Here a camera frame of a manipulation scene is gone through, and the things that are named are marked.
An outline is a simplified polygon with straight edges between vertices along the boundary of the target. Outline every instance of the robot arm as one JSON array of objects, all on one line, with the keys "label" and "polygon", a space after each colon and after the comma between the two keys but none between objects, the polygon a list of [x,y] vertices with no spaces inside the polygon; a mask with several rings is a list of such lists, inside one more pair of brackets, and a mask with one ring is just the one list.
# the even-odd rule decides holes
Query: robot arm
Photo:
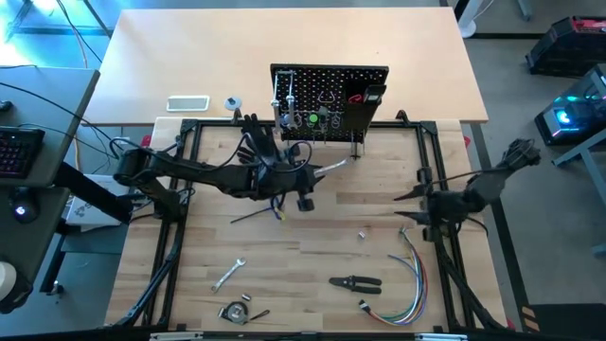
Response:
[{"label": "robot arm", "polygon": [[313,201],[305,197],[322,178],[322,169],[309,161],[297,161],[297,145],[280,151],[271,129],[263,131],[257,116],[244,117],[242,141],[248,148],[235,153],[241,165],[212,166],[203,162],[171,156],[166,152],[138,148],[120,158],[114,179],[121,185],[139,188],[154,202],[154,215],[176,221],[183,215],[180,194],[166,189],[157,180],[161,176],[201,183],[217,188],[234,198],[267,200],[296,191],[299,210],[313,210]]},{"label": "robot arm", "polygon": [[467,182],[462,191],[434,191],[431,169],[420,169],[419,184],[411,192],[395,200],[423,197],[426,211],[396,213],[419,224],[431,225],[433,222],[435,226],[446,222],[462,223],[470,213],[481,212],[487,205],[496,201],[501,196],[507,179],[514,172],[526,166],[538,165],[540,161],[540,151],[533,147],[532,140],[516,139],[509,144],[498,165],[480,171]]}]

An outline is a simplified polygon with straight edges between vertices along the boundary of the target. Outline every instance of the computer mouse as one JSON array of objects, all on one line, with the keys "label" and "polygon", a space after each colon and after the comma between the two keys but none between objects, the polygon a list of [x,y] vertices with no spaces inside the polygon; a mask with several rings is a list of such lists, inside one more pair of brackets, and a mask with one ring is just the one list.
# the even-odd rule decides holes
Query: computer mouse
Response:
[{"label": "computer mouse", "polygon": [[17,222],[21,224],[35,221],[40,214],[40,206],[34,189],[11,188],[9,190],[9,209]]}]

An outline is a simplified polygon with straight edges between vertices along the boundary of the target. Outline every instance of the blue light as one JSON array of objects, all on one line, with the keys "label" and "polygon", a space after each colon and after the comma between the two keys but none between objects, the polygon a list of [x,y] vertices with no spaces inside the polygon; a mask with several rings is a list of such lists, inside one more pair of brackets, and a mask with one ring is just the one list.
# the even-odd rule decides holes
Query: blue light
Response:
[{"label": "blue light", "polygon": [[570,123],[570,118],[568,118],[568,114],[566,114],[565,111],[559,111],[556,115],[557,115],[558,121],[560,123],[564,123],[564,124]]}]

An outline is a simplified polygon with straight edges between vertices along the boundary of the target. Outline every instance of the wooden table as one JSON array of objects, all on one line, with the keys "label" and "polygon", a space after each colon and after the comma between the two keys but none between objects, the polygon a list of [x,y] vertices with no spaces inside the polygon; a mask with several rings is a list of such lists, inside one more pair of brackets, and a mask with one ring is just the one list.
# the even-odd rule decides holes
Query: wooden table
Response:
[{"label": "wooden table", "polygon": [[389,66],[376,120],[488,120],[451,8],[125,9],[85,117],[152,125],[169,96],[209,95],[203,115],[235,96],[272,119],[271,63]]},{"label": "wooden table", "polygon": [[[180,125],[181,118],[158,118],[151,146],[162,149],[170,145]],[[459,122],[440,121],[438,128],[447,175],[469,171]],[[236,128],[204,128],[198,160],[222,163],[240,136]],[[429,153],[433,160],[431,148]],[[348,155],[347,143],[315,143],[312,162],[328,165]],[[315,211],[299,212],[296,195],[287,196],[288,218],[284,222],[267,212],[230,224],[267,203],[234,199],[215,188],[196,185],[170,325],[187,323],[189,330],[249,332],[429,332],[435,325],[446,326],[434,247],[422,240],[421,227],[393,213],[419,208],[415,200],[392,201],[417,183],[419,167],[414,131],[371,129],[365,155],[315,187],[311,195]],[[465,181],[454,180],[451,188],[463,188]],[[106,316],[108,323],[123,316],[148,284],[159,225],[151,218],[131,225]],[[387,257],[389,253],[404,254],[398,239],[402,226],[410,228],[409,236],[421,254],[430,283],[424,315],[412,326],[398,329],[373,320],[357,302],[363,297],[378,313],[402,311],[410,304],[415,294],[414,277]],[[357,237],[360,230],[367,235],[362,242]],[[493,316],[505,323],[484,230],[465,223],[459,239],[470,285]],[[210,287],[239,257],[246,257],[248,262],[213,295]],[[356,294],[328,283],[330,277],[349,275],[381,278],[383,293]],[[156,317],[164,292],[162,287],[156,300]],[[253,297],[251,314],[265,309],[271,313],[245,326],[218,318],[220,308],[239,300],[242,293]],[[456,292],[454,304],[462,321]]]}]

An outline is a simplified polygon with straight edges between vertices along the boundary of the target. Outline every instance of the white phone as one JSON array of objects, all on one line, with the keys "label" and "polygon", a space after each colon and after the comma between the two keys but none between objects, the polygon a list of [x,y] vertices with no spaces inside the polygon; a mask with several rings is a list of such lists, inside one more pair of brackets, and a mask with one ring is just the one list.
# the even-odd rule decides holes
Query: white phone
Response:
[{"label": "white phone", "polygon": [[208,110],[209,96],[170,96],[167,101],[167,111],[201,112]]}]

